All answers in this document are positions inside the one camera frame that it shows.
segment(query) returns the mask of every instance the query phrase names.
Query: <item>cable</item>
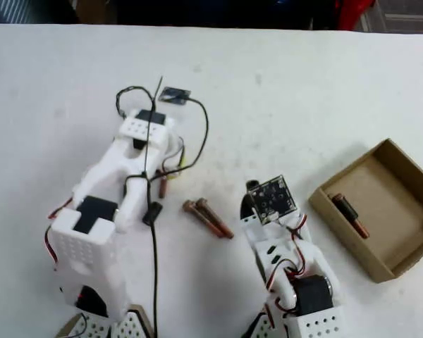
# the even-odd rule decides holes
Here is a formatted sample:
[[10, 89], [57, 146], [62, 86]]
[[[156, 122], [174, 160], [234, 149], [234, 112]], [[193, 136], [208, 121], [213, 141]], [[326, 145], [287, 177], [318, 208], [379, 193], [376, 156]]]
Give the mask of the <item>cable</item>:
[[[146, 154], [144, 159], [144, 172], [143, 174], [146, 177], [147, 181], [147, 210], [150, 210], [150, 206], [152, 204], [152, 196], [150, 194], [150, 180], [147, 177], [147, 153], [149, 151], [149, 135], [150, 135], [150, 123], [152, 121], [152, 116], [154, 115], [156, 106], [155, 106], [155, 99], [157, 98], [158, 91], [161, 86], [161, 81], [163, 77], [160, 77], [160, 81], [158, 82], [157, 90], [155, 91], [155, 95], [152, 98], [152, 108], [149, 114], [149, 122], [147, 123], [147, 136], [146, 136]], [[157, 294], [158, 294], [158, 253], [157, 253], [157, 236], [155, 235], [155, 223], [152, 217], [149, 217], [149, 226], [150, 226], [150, 233], [152, 234], [152, 246], [154, 249], [154, 304], [153, 304], [153, 311], [154, 311], [154, 338], [158, 337], [158, 325], [157, 325]]]
[[118, 115], [120, 117], [122, 117], [124, 120], [127, 117], [127, 115], [125, 114], [125, 111], [121, 110], [121, 95], [128, 93], [128, 92], [131, 92], [132, 90], [142, 90], [144, 93], [146, 93], [147, 96], [149, 97], [150, 101], [152, 102], [152, 108], [154, 108], [154, 99], [152, 98], [152, 95], [149, 93], [149, 91], [147, 89], [145, 89], [144, 87], [141, 87], [141, 86], [129, 86], [127, 88], [120, 90], [116, 94], [116, 109], [118, 111]]
[[197, 155], [196, 155], [194, 161], [191, 164], [188, 164], [188, 165], [186, 165], [186, 166], [184, 166], [182, 168], [179, 168], [179, 169], [169, 170], [169, 171], [166, 171], [165, 173], [161, 173], [161, 174], [155, 175], [151, 179], [151, 182], [152, 181], [155, 181], [156, 179], [158, 179], [160, 177], [167, 176], [167, 175], [174, 174], [174, 173], [179, 173], [180, 171], [184, 171], [184, 170], [186, 170], [188, 168], [193, 167], [196, 164], [197, 160], [199, 160], [199, 157], [201, 156], [202, 151], [204, 150], [205, 143], [207, 142], [207, 137], [208, 137], [208, 134], [209, 134], [209, 116], [207, 114], [207, 110], [205, 109], [204, 105], [200, 101], [198, 101], [196, 99], [192, 99], [192, 98], [186, 97], [186, 96], [182, 96], [182, 99], [185, 99], [186, 101], [194, 102], [195, 104], [198, 104], [202, 108], [202, 111], [204, 112], [204, 117], [205, 117], [205, 135], [204, 135], [204, 139], [202, 140], [202, 144], [200, 146], [200, 149], [197, 152]]
[[294, 308], [290, 308], [290, 309], [287, 309], [287, 308], [284, 308], [282, 305], [281, 305], [281, 298], [280, 297], [277, 297], [276, 298], [276, 300], [275, 300], [275, 302], [274, 302], [274, 305], [279, 309], [279, 310], [281, 310], [281, 311], [283, 311], [283, 312], [286, 312], [286, 313], [292, 313], [292, 311], [294, 310]]
[[271, 272], [271, 274], [270, 274], [270, 276], [269, 276], [269, 278], [268, 278], [268, 280], [266, 281], [266, 289], [268, 290], [268, 291], [271, 291], [271, 288], [273, 287], [273, 284], [274, 284], [274, 278], [275, 278], [275, 276], [276, 276], [276, 271], [277, 271], [277, 269], [278, 269], [278, 267], [279, 266], [281, 266], [281, 264], [282, 263], [284, 263], [284, 262], [289, 262], [289, 263], [291, 263], [291, 264], [293, 264], [293, 266], [295, 267], [295, 269], [298, 271], [298, 267], [296, 266], [296, 264], [292, 261], [292, 260], [290, 260], [290, 259], [288, 259], [288, 258], [284, 258], [284, 259], [281, 259], [277, 264], [276, 264], [276, 266], [274, 267], [274, 269], [273, 269], [273, 271]]
[[49, 230], [51, 228], [51, 225], [48, 226], [47, 230], [45, 230], [44, 233], [44, 242], [45, 242], [45, 246], [47, 248], [47, 250], [49, 251], [50, 256], [54, 259], [55, 265], [58, 263], [58, 257], [56, 256], [55, 251], [53, 250], [53, 248], [50, 245], [49, 242]]
[[70, 202], [72, 201], [72, 197], [69, 198], [66, 202], [64, 202], [64, 204], [62, 206], [59, 206], [58, 208], [56, 208], [55, 210], [53, 210], [49, 216], [47, 216], [48, 219], [50, 220], [54, 220], [56, 218], [56, 215], [59, 213], [59, 211], [62, 208], [65, 208]]
[[[181, 146], [179, 147], [179, 149], [174, 153], [174, 154], [170, 154], [169, 156], [167, 156], [164, 160], [163, 160], [163, 162], [161, 162], [161, 169], [163, 170], [163, 173], [165, 173], [166, 172], [166, 168], [164, 167], [164, 164], [165, 164], [165, 162], [168, 160], [168, 159], [170, 159], [170, 158], [173, 158], [174, 156], [177, 156], [180, 152], [184, 152], [184, 150], [185, 150], [185, 142], [183, 141], [183, 138], [182, 137], [178, 137], [179, 139], [180, 139], [180, 143], [181, 143]], [[182, 161], [182, 156], [180, 156], [180, 160], [179, 160], [179, 162], [178, 162], [178, 166], [180, 166], [181, 165], [181, 161]]]
[[85, 325], [83, 326], [83, 330], [80, 333], [76, 333], [73, 336], [62, 336], [59, 338], [76, 338], [76, 337], [80, 337], [82, 334], [84, 334], [86, 332], [87, 329], [87, 318], [83, 313], [80, 313], [80, 315], [82, 316], [83, 320], [85, 321]]
[[265, 307], [266, 315], [268, 316], [268, 319], [269, 319], [269, 323], [271, 324], [271, 327], [273, 329], [275, 329], [276, 328], [276, 325], [274, 324], [273, 315], [271, 314], [271, 310], [269, 310], [268, 304], [265, 303], [265, 306], [264, 307]]
[[[151, 124], [151, 121], [152, 121], [152, 116], [153, 116], [153, 114], [156, 110], [155, 100], [157, 99], [157, 94], [158, 94], [158, 91], [160, 89], [162, 80], [163, 80], [163, 77], [160, 78], [160, 81], [158, 83], [157, 90], [155, 91], [154, 96], [152, 96], [147, 89], [145, 89], [144, 87], [139, 87], [139, 86], [127, 87], [125, 89], [122, 89], [116, 95], [116, 109], [118, 111], [118, 114], [122, 118], [126, 118], [126, 116], [127, 116], [125, 114], [125, 112], [121, 110], [121, 106], [120, 106], [120, 99], [121, 99], [122, 94], [129, 92], [131, 90], [142, 90], [147, 94], [147, 96], [150, 98], [150, 100], [152, 102], [152, 107], [151, 107], [150, 114], [149, 114], [149, 121], [147, 123], [144, 171], [140, 174], [137, 174], [137, 175], [127, 176], [125, 178], [125, 182], [124, 182], [124, 193], [126, 193], [127, 182], [128, 182], [129, 179], [144, 178], [146, 180], [146, 182], [147, 182], [147, 210], [150, 210], [150, 207], [151, 207], [151, 204], [152, 204], [152, 196], [151, 196], [151, 191], [150, 191], [151, 183], [154, 180], [156, 180], [160, 177], [167, 176], [167, 175], [174, 174], [174, 173], [179, 173], [180, 171], [183, 171], [183, 170], [186, 170], [188, 168], [193, 167], [196, 164], [196, 162], [199, 160], [199, 157], [201, 156], [202, 151], [204, 150], [205, 143], [207, 142], [208, 132], [209, 132], [209, 119], [208, 119], [208, 115], [207, 115], [207, 110], [205, 109], [204, 105], [196, 99], [191, 99], [190, 97], [183, 97], [186, 101], [191, 101], [191, 102], [194, 102], [195, 104], [199, 105], [202, 108], [202, 111], [204, 112], [205, 135], [204, 135], [204, 139], [202, 140], [200, 150], [198, 151], [194, 161], [191, 164], [186, 165], [182, 168], [177, 168], [177, 169], [169, 170], [167, 172], [163, 172], [163, 173], [160, 173], [160, 174], [155, 174], [154, 177], [152, 177], [152, 179], [148, 178], [148, 176], [147, 176], [147, 153], [148, 153], [148, 149], [149, 149], [150, 124]], [[179, 165], [181, 164], [182, 159], [183, 159], [183, 154], [180, 157]], [[149, 218], [149, 226], [150, 226], [150, 230], [151, 230], [151, 234], [152, 234], [152, 244], [153, 244], [153, 249], [154, 249], [154, 304], [153, 304], [153, 309], [154, 309], [154, 338], [157, 338], [158, 337], [158, 327], [157, 327], [158, 253], [157, 253], [157, 236], [156, 236], [156, 233], [155, 233], [155, 224], [154, 224], [154, 221], [151, 218]]]
[[295, 244], [295, 246], [296, 246], [296, 249], [298, 250], [298, 253], [299, 253], [299, 256], [300, 256], [300, 258], [301, 258], [301, 261], [302, 261], [302, 266], [301, 266], [301, 269], [300, 270], [298, 270], [297, 272], [295, 272], [295, 273], [291, 273], [290, 275], [292, 276], [292, 277], [295, 277], [295, 276], [299, 276], [299, 275], [301, 275], [301, 274], [303, 274], [304, 272], [305, 272], [305, 257], [304, 257], [304, 255], [302, 254], [302, 251], [301, 251], [301, 249], [300, 249], [300, 247], [298, 246], [298, 243], [296, 243], [296, 241], [295, 241], [295, 236], [296, 237], [298, 237], [299, 238], [299, 231], [301, 230], [301, 228], [304, 226], [304, 224], [305, 224], [305, 221], [307, 220], [307, 215], [306, 214], [304, 214], [303, 216], [302, 216], [302, 219], [301, 219], [301, 221], [300, 221], [300, 224], [295, 228], [295, 229], [293, 229], [292, 231], [291, 231], [291, 240], [293, 241], [293, 243]]

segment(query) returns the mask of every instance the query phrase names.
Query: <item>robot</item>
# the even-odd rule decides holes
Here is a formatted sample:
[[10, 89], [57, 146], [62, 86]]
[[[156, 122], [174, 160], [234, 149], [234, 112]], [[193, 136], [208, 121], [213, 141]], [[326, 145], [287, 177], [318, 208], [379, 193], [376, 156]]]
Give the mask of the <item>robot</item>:
[[[144, 311], [130, 304], [116, 257], [117, 234], [157, 216], [147, 210], [147, 178], [157, 170], [179, 168], [183, 157], [174, 121], [153, 112], [149, 123], [150, 116], [144, 110], [126, 116], [102, 159], [86, 171], [72, 198], [50, 215], [46, 244], [60, 290], [67, 304], [82, 311], [57, 337], [154, 336]], [[282, 176], [247, 183], [240, 226], [269, 292], [243, 336], [346, 337], [340, 283], [313, 245], [307, 216]]]
[[[147, 181], [139, 177], [145, 169], [146, 147], [147, 178], [156, 170], [175, 168], [173, 163], [180, 165], [183, 141], [174, 132], [174, 121], [153, 112], [149, 124], [149, 116], [145, 110], [126, 116], [102, 159], [74, 187], [72, 198], [49, 216], [53, 223], [46, 232], [46, 244], [55, 260], [60, 290], [67, 304], [87, 313], [88, 321], [78, 318], [78, 325], [88, 322], [88, 329], [97, 328], [81, 337], [106, 337], [112, 332], [109, 327], [121, 330], [117, 323], [126, 321], [141, 328], [133, 330], [135, 337], [152, 336], [142, 309], [136, 311], [130, 304], [116, 258], [117, 233], [125, 233], [148, 211]], [[70, 331], [81, 332], [76, 326]]]
[[347, 337], [340, 282], [312, 243], [283, 176], [249, 181], [240, 226], [269, 295], [245, 338]]

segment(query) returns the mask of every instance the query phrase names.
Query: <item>black wire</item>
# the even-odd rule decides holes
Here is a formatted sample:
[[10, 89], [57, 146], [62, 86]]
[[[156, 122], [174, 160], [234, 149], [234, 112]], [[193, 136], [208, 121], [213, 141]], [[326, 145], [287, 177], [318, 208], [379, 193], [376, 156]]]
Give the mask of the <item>black wire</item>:
[[[150, 123], [152, 121], [152, 116], [153, 116], [153, 114], [156, 110], [155, 100], [157, 99], [157, 94], [158, 94], [158, 91], [160, 89], [162, 80], [163, 80], [163, 77], [160, 78], [160, 81], [159, 81], [158, 86], [157, 86], [157, 90], [155, 91], [155, 95], [153, 97], [147, 89], [145, 89], [144, 87], [139, 87], [139, 86], [127, 87], [125, 89], [122, 89], [116, 95], [116, 109], [118, 110], [118, 114], [122, 118], [126, 118], [126, 114], [121, 110], [121, 105], [120, 105], [120, 99], [121, 99], [122, 94], [129, 92], [131, 90], [142, 90], [147, 94], [147, 96], [150, 98], [150, 100], [152, 102], [152, 107], [150, 109], [150, 115], [149, 115], [149, 121], [147, 123], [144, 171], [141, 174], [138, 174], [138, 175], [127, 176], [125, 178], [125, 182], [124, 182], [124, 193], [126, 193], [127, 181], [129, 179], [131, 179], [131, 178], [144, 178], [144, 179], [146, 179], [146, 182], [147, 182], [147, 210], [150, 210], [150, 207], [151, 207], [151, 204], [152, 204], [152, 195], [151, 195], [151, 191], [150, 191], [152, 181], [156, 180], [157, 178], [160, 178], [160, 177], [163, 177], [163, 176], [166, 176], [166, 175], [170, 175], [170, 174], [174, 174], [174, 173], [179, 173], [180, 171], [184, 171], [188, 168], [193, 167], [196, 164], [197, 160], [199, 160], [199, 157], [201, 156], [202, 151], [204, 150], [205, 143], [207, 142], [207, 137], [208, 137], [208, 133], [209, 133], [209, 118], [208, 118], [208, 115], [207, 115], [207, 110], [205, 109], [204, 105], [196, 99], [192, 99], [192, 98], [186, 97], [186, 96], [182, 97], [186, 101], [191, 101], [191, 102], [194, 102], [195, 104], [198, 104], [202, 108], [202, 111], [204, 112], [205, 135], [204, 135], [204, 139], [202, 141], [201, 147], [200, 147], [200, 149], [199, 149], [199, 151], [196, 155], [196, 158], [194, 159], [194, 161], [191, 164], [186, 165], [185, 167], [182, 167], [182, 168], [170, 170], [170, 171], [162, 173], [160, 175], [155, 175], [152, 179], [148, 178], [148, 176], [147, 176], [147, 152], [148, 152], [148, 148], [149, 148]], [[154, 305], [153, 305], [153, 309], [154, 309], [154, 338], [157, 338], [158, 337], [158, 326], [157, 326], [158, 252], [157, 252], [157, 236], [155, 234], [155, 224], [154, 224], [154, 220], [151, 217], [149, 217], [149, 226], [150, 226], [150, 231], [151, 231], [151, 234], [152, 234], [152, 245], [153, 245], [153, 249], [154, 249]]]
[[198, 101], [196, 99], [192, 99], [192, 98], [186, 97], [186, 96], [182, 96], [182, 99], [185, 99], [187, 101], [194, 102], [195, 104], [198, 104], [202, 108], [202, 111], [204, 112], [204, 117], [205, 117], [205, 135], [204, 135], [204, 139], [202, 140], [202, 144], [200, 146], [199, 152], [196, 155], [196, 158], [194, 159], [194, 161], [191, 164], [186, 165], [186, 166], [184, 166], [182, 168], [179, 168], [179, 169], [174, 169], [174, 170], [166, 171], [165, 173], [161, 173], [161, 174], [155, 175], [151, 179], [151, 181], [154, 181], [154, 180], [156, 180], [156, 179], [158, 179], [160, 177], [163, 177], [163, 176], [167, 176], [167, 175], [174, 174], [174, 173], [179, 173], [180, 171], [184, 171], [184, 170], [186, 170], [188, 168], [193, 167], [194, 164], [196, 164], [197, 160], [199, 160], [199, 157], [201, 156], [202, 151], [204, 150], [205, 143], [207, 142], [207, 137], [208, 137], [208, 134], [209, 134], [209, 116], [207, 114], [207, 110], [205, 109], [204, 105], [200, 101]]
[[128, 92], [131, 92], [132, 90], [142, 90], [144, 93], [146, 93], [147, 96], [149, 97], [150, 101], [152, 102], [152, 108], [154, 108], [154, 99], [152, 98], [152, 95], [149, 93], [149, 91], [147, 89], [145, 89], [144, 87], [141, 87], [141, 86], [129, 86], [127, 88], [120, 90], [116, 94], [116, 109], [118, 111], [119, 116], [122, 117], [124, 120], [127, 117], [127, 115], [125, 114], [124, 111], [121, 110], [121, 95], [128, 93]]
[[[144, 159], [144, 172], [143, 175], [146, 177], [147, 181], [147, 210], [150, 210], [152, 204], [152, 196], [150, 193], [150, 180], [147, 177], [147, 153], [149, 152], [149, 136], [150, 136], [150, 123], [152, 121], [152, 116], [154, 115], [156, 105], [155, 99], [157, 98], [158, 91], [161, 86], [161, 81], [163, 81], [163, 77], [160, 77], [160, 81], [158, 82], [157, 90], [155, 91], [155, 95], [152, 98], [152, 108], [149, 114], [149, 122], [147, 123], [147, 135], [146, 135], [146, 152], [145, 152], [145, 159]], [[158, 337], [158, 325], [157, 325], [157, 294], [158, 294], [158, 252], [157, 252], [157, 236], [155, 235], [155, 222], [152, 217], [149, 217], [149, 226], [150, 226], [150, 233], [152, 234], [152, 247], [154, 249], [154, 338]]]
[[80, 313], [80, 315], [82, 316], [83, 320], [85, 321], [85, 326], [83, 327], [83, 330], [80, 333], [74, 334], [73, 336], [62, 336], [62, 337], [59, 337], [59, 338], [76, 338], [76, 337], [79, 337], [79, 336], [81, 336], [82, 334], [84, 334], [86, 332], [86, 329], [87, 329], [87, 318], [86, 318], [86, 316], [83, 313]]

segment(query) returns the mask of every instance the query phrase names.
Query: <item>black connector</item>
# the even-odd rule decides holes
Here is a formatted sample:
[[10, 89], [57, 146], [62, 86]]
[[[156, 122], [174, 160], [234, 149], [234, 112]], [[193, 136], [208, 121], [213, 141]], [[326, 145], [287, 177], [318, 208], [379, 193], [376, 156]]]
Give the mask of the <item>black connector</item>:
[[150, 226], [151, 221], [152, 223], [155, 222], [162, 208], [163, 206], [160, 203], [152, 202], [150, 204], [149, 210], [145, 213], [144, 217], [142, 218], [142, 222]]

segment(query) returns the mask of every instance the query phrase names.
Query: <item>red object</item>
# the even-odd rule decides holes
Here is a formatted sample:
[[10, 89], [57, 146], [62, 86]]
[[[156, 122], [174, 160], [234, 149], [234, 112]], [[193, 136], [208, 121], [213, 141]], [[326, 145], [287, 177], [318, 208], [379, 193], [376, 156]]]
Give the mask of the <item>red object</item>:
[[353, 30], [360, 16], [373, 6], [376, 0], [337, 0], [336, 8], [341, 6], [338, 17], [338, 30]]

